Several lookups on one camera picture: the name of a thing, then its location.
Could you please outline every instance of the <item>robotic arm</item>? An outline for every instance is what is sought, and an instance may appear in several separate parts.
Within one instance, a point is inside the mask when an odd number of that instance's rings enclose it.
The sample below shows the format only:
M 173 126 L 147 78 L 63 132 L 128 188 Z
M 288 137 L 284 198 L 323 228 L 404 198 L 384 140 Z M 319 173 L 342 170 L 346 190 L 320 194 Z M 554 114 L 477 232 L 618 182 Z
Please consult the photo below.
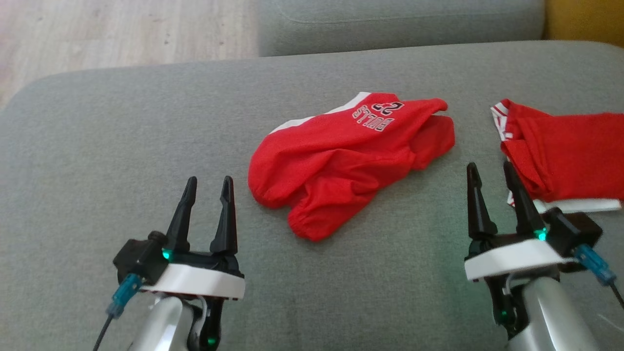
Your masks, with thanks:
M 563 214 L 554 208 L 540 216 L 512 164 L 506 162 L 504 169 L 514 194 L 517 227 L 516 233 L 497 235 L 477 166 L 467 167 L 472 242 L 464 262 L 466 277 L 487 284 L 494 322 L 507 331 L 507 350 L 598 350 L 559 278 L 561 273 L 591 270 L 602 285 L 612 287 L 624 307 L 615 274 L 592 249 L 602 229 L 581 212 Z M 245 276 L 235 257 L 233 181 L 225 177 L 223 182 L 223 209 L 210 252 L 191 252 L 187 241 L 196 190 L 197 179 L 191 177 L 166 235 L 151 232 L 147 240 L 128 240 L 115 257 L 120 287 L 94 351 L 110 321 L 119 318 L 137 292 L 151 292 L 157 301 L 129 351 L 214 351 L 219 346 L 223 302 L 242 299 L 245 293 Z
M 219 346 L 223 302 L 245 294 L 245 276 L 235 257 L 234 184 L 225 177 L 223 209 L 210 252 L 191 252 L 187 241 L 196 191 L 197 178 L 191 177 L 166 235 L 151 232 L 147 240 L 128 240 L 115 256 L 120 287 L 94 350 L 110 321 L 119 318 L 137 292 L 154 293 L 157 301 L 129 351 L 214 351 Z M 201 307 L 191 304 L 193 300 Z
M 559 284 L 561 273 L 590 269 L 616 296 L 615 274 L 592 247 L 602 229 L 586 214 L 544 215 L 535 209 L 513 165 L 504 164 L 517 217 L 516 233 L 497 235 L 481 194 L 477 166 L 467 167 L 468 235 L 466 277 L 485 281 L 494 322 L 505 327 L 507 350 L 598 350 L 598 343 Z

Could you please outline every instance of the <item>bulls jersey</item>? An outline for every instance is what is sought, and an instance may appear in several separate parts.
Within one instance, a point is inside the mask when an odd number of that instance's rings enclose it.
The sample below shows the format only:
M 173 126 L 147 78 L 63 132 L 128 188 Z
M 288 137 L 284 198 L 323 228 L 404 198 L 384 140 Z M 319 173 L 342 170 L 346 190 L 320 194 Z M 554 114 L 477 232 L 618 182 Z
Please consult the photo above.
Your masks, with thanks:
M 440 99 L 360 92 L 327 113 L 288 121 L 251 158 L 251 193 L 264 206 L 290 206 L 293 232 L 321 240 L 379 189 L 426 168 L 454 145 L 451 118 L 434 115 L 446 109 Z
M 624 199 L 624 114 L 551 116 L 506 99 L 492 115 L 531 198 Z

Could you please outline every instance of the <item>green led light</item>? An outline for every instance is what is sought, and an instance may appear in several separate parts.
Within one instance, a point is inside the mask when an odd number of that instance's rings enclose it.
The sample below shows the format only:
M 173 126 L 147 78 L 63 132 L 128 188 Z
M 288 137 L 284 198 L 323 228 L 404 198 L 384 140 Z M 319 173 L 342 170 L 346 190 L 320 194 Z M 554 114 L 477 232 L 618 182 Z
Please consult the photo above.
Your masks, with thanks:
M 500 311 L 500 322 L 507 323 L 507 311 Z
M 538 238 L 539 240 L 544 241 L 546 240 L 546 235 L 548 234 L 548 232 L 546 231 L 546 228 L 544 228 L 534 231 L 533 234 L 535 234 L 536 238 Z
M 173 251 L 163 249 L 162 257 L 165 257 L 167 261 L 171 262 L 171 260 L 173 259 Z

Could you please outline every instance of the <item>white stripe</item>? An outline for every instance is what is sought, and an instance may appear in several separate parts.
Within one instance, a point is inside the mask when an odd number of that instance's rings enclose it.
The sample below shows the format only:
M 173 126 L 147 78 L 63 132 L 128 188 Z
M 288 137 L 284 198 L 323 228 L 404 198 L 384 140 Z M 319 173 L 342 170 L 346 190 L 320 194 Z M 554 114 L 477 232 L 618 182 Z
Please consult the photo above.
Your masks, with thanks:
M 513 203 L 514 203 L 514 195 L 510 191 L 509 195 L 507 196 L 507 205 L 513 206 Z
M 499 102 L 498 104 L 494 105 L 496 106 L 496 108 L 500 111 L 503 112 L 505 115 L 509 114 L 509 110 L 505 107 L 505 105 L 503 105 L 502 102 Z
M 359 92 L 358 95 L 356 95 L 356 97 L 354 97 L 353 99 L 351 99 L 351 101 L 347 102 L 346 104 L 336 107 L 335 109 L 325 112 L 324 114 L 331 114 L 331 113 L 336 113 L 336 112 L 340 112 L 340 111 L 346 111 L 348 109 L 352 109 L 354 107 L 356 107 L 360 102 L 362 102 L 362 100 L 364 100 L 366 97 L 368 97 L 371 93 L 370 92 Z M 300 126 L 302 124 L 304 124 L 305 122 L 308 122 L 310 119 L 314 118 L 316 116 L 310 116 L 310 117 L 306 117 L 306 118 L 302 118 L 302 119 L 291 119 L 288 122 L 285 122 L 284 124 L 280 125 L 279 127 L 273 129 L 272 132 L 270 132 L 269 134 L 275 133 L 276 131 L 280 131 L 282 129 L 286 129 L 286 128 L 290 128 L 290 127 L 297 127 Z
M 553 207 L 559 207 L 563 213 L 574 213 L 578 211 L 602 212 L 622 209 L 622 204 L 618 199 L 567 199 L 553 202 L 533 201 L 534 204 L 536 202 L 544 207 L 544 212 Z
M 500 114 L 493 107 L 490 108 L 490 111 L 492 111 L 492 117 L 494 118 L 494 125 L 496 126 L 496 130 L 498 130 L 499 132 L 500 141 L 511 139 L 511 133 L 509 133 L 510 135 L 509 138 L 507 138 L 507 135 L 505 135 L 505 127 L 507 126 L 507 116 Z

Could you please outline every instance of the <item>sofa cushion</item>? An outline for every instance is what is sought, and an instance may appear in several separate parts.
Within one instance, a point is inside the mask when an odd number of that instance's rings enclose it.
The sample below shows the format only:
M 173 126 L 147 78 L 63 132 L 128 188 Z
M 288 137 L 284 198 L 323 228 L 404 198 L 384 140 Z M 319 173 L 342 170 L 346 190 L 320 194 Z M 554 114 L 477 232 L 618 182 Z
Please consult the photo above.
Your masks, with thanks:
M 543 0 L 262 0 L 261 56 L 540 39 Z
M 507 42 L 271 57 L 61 74 L 0 114 L 0 350 L 89 350 L 117 288 L 114 255 L 167 230 L 198 177 L 189 241 L 208 250 L 223 176 L 235 181 L 247 292 L 223 311 L 219 350 L 501 350 L 487 287 L 466 281 L 466 165 L 490 216 L 515 229 L 489 108 L 508 97 L 552 114 L 624 111 L 624 51 L 590 42 Z M 330 238 L 296 237 L 288 210 L 258 205 L 248 163 L 290 119 L 358 91 L 439 97 L 456 146 L 382 190 Z M 624 274 L 621 212 L 592 214 L 597 250 Z M 588 272 L 564 275 L 605 350 L 624 314 Z M 153 298 L 130 301 L 102 350 L 125 350 Z

